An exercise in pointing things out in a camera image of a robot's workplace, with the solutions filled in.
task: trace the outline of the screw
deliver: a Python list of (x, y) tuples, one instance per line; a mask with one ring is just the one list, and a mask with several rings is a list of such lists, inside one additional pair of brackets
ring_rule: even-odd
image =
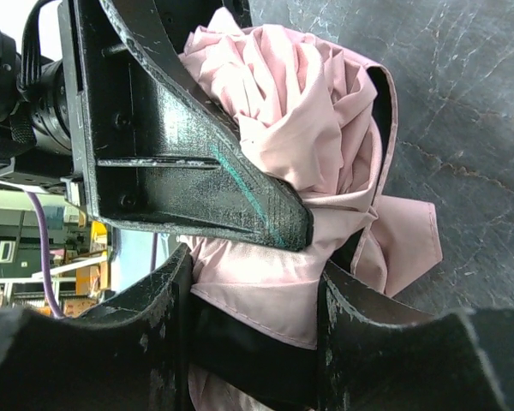
[(118, 130), (125, 130), (131, 125), (129, 117), (123, 113), (116, 113), (114, 115), (114, 127)]
[(137, 199), (131, 194), (124, 194), (120, 197), (120, 206), (126, 210), (133, 210)]

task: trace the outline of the floor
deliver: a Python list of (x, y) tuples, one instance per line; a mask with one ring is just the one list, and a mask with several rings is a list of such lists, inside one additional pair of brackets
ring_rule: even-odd
[(514, 0), (250, 0), (255, 25), (385, 64), (400, 127), (387, 193), (436, 204), (444, 262), (397, 298), (514, 307)]

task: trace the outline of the teal line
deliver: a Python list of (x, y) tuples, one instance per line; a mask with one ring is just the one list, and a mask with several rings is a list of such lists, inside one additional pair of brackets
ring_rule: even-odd
[(242, 176), (238, 174), (238, 172), (232, 167), (229, 163), (229, 160), (226, 159), (226, 157), (219, 152), (218, 148), (215, 145), (211, 145), (212, 153), (215, 155), (219, 163), (229, 172), (229, 174), (234, 178), (234, 181), (236, 182), (237, 186), (242, 190), (243, 195), (246, 196), (246, 199), (248, 199), (249, 204), (254, 208), (254, 210), (259, 214), (259, 217), (261, 221), (265, 224), (268, 231), (272, 234), (274, 237), (274, 240), (276, 241), (276, 245), (278, 247), (285, 247), (285, 241), (269, 223), (268, 217), (266, 216), (266, 213), (264, 212), (263, 208), (260, 205), (260, 202), (257, 200), (257, 198), (254, 196), (254, 194), (249, 189), (246, 182), (242, 179)]

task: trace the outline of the crumpled pink fabric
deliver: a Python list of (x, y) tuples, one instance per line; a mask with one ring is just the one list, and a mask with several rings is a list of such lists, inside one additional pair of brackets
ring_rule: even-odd
[[(226, 9), (189, 36), (180, 58), (238, 122), (243, 154), (289, 182), (314, 214), (312, 244), (299, 253), (183, 237), (194, 258), (193, 293), (284, 343), (315, 349), (321, 272), (355, 232), (364, 229), (351, 272), (387, 295), (441, 261), (434, 206), (381, 194), (397, 102), (379, 64), (313, 34), (276, 25), (241, 29)], [(372, 118), (370, 67), (384, 69), (390, 81), (387, 147)], [(199, 370), (192, 378), (197, 409), (245, 409), (214, 408), (203, 382), (210, 377)]]

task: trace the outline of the dark stone tabletop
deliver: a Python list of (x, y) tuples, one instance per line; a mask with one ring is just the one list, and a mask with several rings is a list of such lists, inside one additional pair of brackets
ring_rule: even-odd
[(400, 125), (386, 192), (432, 201), (444, 262), (397, 298), (514, 307), (514, 0), (250, 0), (385, 64)]

